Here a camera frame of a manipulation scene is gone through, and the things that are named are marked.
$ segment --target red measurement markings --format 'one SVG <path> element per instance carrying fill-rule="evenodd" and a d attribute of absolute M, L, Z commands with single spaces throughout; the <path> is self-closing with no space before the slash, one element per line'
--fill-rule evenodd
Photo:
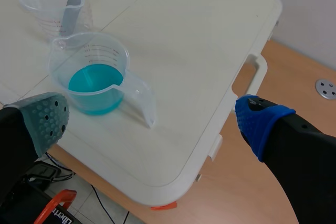
<path fill-rule="evenodd" d="M 104 61 L 104 62 L 107 62 L 107 63 L 111 63 L 111 62 L 109 62 L 109 61 L 107 61 L 107 60 L 89 60 L 89 62 L 91 63 L 91 62 L 93 62 L 93 61 L 98 61 L 98 62 L 102 62 L 102 61 Z"/>
<path fill-rule="evenodd" d="M 89 58 L 89 57 L 92 57 L 92 56 L 106 57 L 106 58 L 112 59 L 112 60 L 114 60 L 114 61 L 117 61 L 117 59 L 114 59 L 113 57 L 106 56 L 106 55 L 85 55 L 84 57 L 85 57 L 85 58 Z"/>
<path fill-rule="evenodd" d="M 47 23 L 54 23 L 54 24 L 60 24 L 61 21 L 58 20 L 45 20 L 45 19 L 41 19 L 41 18 L 37 18 L 35 17 L 37 20 L 42 21 L 42 22 L 47 22 Z"/>
<path fill-rule="evenodd" d="M 51 27 L 63 27 L 62 25 L 49 25 L 49 24 L 41 24 L 42 26 L 51 26 Z"/>
<path fill-rule="evenodd" d="M 118 51 L 114 50 L 113 48 L 107 47 L 107 46 L 103 46 L 103 45 L 91 45 L 91 46 L 95 46 L 95 47 L 105 47 L 105 48 L 111 49 L 112 51 L 114 51 L 114 52 L 116 52 L 117 54 L 119 54 Z"/>

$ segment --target red handle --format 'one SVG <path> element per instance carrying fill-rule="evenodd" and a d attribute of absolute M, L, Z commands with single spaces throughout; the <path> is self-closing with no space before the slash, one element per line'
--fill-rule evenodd
<path fill-rule="evenodd" d="M 55 195 L 54 198 L 46 205 L 37 219 L 34 221 L 34 224 L 42 224 L 49 214 L 58 206 L 61 202 L 64 202 L 63 208 L 68 209 L 76 197 L 77 192 L 73 190 L 63 190 Z"/>

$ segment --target plastic measuring cup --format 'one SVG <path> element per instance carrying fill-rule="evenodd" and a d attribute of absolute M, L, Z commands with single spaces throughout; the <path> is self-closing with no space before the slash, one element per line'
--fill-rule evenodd
<path fill-rule="evenodd" d="M 149 127 L 156 121 L 153 92 L 132 74 L 126 48 L 108 34 L 79 33 L 51 42 L 49 71 L 71 101 L 87 114 L 104 114 L 127 96 Z"/>
<path fill-rule="evenodd" d="M 36 18 L 48 39 L 90 31 L 92 11 L 88 0 L 19 0 Z"/>

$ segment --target floor tile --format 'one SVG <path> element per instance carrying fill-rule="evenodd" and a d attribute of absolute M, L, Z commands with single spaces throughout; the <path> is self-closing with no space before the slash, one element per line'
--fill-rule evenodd
<path fill-rule="evenodd" d="M 80 212 L 77 212 L 75 215 L 75 218 L 82 222 L 82 224 L 94 224 L 91 220 L 86 218 L 84 215 L 82 215 Z"/>
<path fill-rule="evenodd" d="M 75 208 L 73 208 L 72 206 L 70 206 L 68 208 L 68 212 L 71 213 L 73 216 L 75 216 L 78 211 Z"/>
<path fill-rule="evenodd" d="M 130 212 L 125 224 L 145 224 L 145 223 Z"/>
<path fill-rule="evenodd" d="M 49 190 L 55 194 L 59 193 L 60 191 L 64 189 L 77 191 L 75 200 L 71 204 L 71 206 L 75 208 L 76 210 L 79 210 L 79 208 L 83 205 L 85 200 L 88 198 L 88 196 L 92 192 L 91 185 L 87 183 L 84 179 L 79 177 L 78 175 L 75 175 L 70 180 L 52 183 L 49 187 Z"/>
<path fill-rule="evenodd" d="M 98 192 L 99 198 L 104 205 L 105 209 L 112 217 L 116 224 L 123 223 L 127 210 L 115 203 L 105 194 Z M 111 220 L 101 207 L 96 197 L 95 192 L 93 191 L 89 198 L 85 201 L 83 206 L 79 209 L 81 214 L 85 215 L 89 220 L 96 224 L 111 224 Z"/>

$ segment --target black cable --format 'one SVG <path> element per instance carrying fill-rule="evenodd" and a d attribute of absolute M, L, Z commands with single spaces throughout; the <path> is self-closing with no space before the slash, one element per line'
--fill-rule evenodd
<path fill-rule="evenodd" d="M 130 212 L 128 211 L 127 214 L 126 214 L 126 217 L 125 217 L 125 219 L 124 219 L 124 222 L 123 222 L 122 224 L 125 224 L 125 223 L 126 223 L 126 220 L 127 220 L 127 217 L 128 217 L 129 214 L 130 214 Z"/>
<path fill-rule="evenodd" d="M 103 203 L 100 201 L 100 198 L 99 198 L 99 196 L 98 196 L 98 194 L 97 194 L 97 191 L 96 191 L 95 187 L 94 187 L 93 185 L 91 185 L 91 186 L 92 186 L 92 188 L 93 188 L 94 193 L 96 194 L 96 197 L 97 197 L 97 199 L 98 199 L 98 201 L 99 201 L 101 207 L 104 209 L 104 211 L 106 212 L 107 216 L 110 218 L 110 220 L 112 221 L 112 223 L 113 223 L 113 224 L 116 224 L 116 223 L 113 221 L 112 217 L 111 217 L 111 216 L 109 215 L 109 213 L 107 212 L 107 210 L 105 209 Z"/>
<path fill-rule="evenodd" d="M 74 173 L 72 170 L 70 170 L 70 169 L 68 169 L 68 168 L 65 168 L 64 166 L 61 166 L 61 165 L 59 165 L 59 164 L 57 164 L 53 159 L 53 157 L 49 154 L 49 153 L 47 153 L 46 152 L 46 156 L 49 158 L 49 160 L 54 164 L 54 165 L 56 165 L 57 167 L 59 167 L 59 168 L 61 168 L 61 169 L 63 169 L 63 170 L 66 170 L 66 171 L 68 171 L 68 172 L 71 172 L 70 174 L 67 174 L 67 175 L 62 175 L 62 176 L 58 176 L 58 177 L 56 177 L 56 179 L 53 179 L 51 182 L 52 183 L 54 183 L 54 182 L 61 182 L 61 181 L 67 181 L 67 180 L 69 180 L 69 179 L 72 179 L 73 177 L 74 177 L 74 175 L 76 174 L 76 173 Z"/>
<path fill-rule="evenodd" d="M 53 157 L 52 157 L 49 153 L 46 152 L 46 156 L 49 157 L 50 161 L 51 161 L 54 165 L 56 165 L 57 167 L 59 167 L 59 168 L 61 168 L 61 169 L 63 169 L 63 170 L 67 170 L 68 172 L 72 172 L 72 170 L 70 170 L 70 169 L 68 169 L 68 168 L 65 168 L 64 166 L 61 166 L 61 165 L 59 165 L 59 164 L 56 164 L 56 162 L 53 160 Z"/>

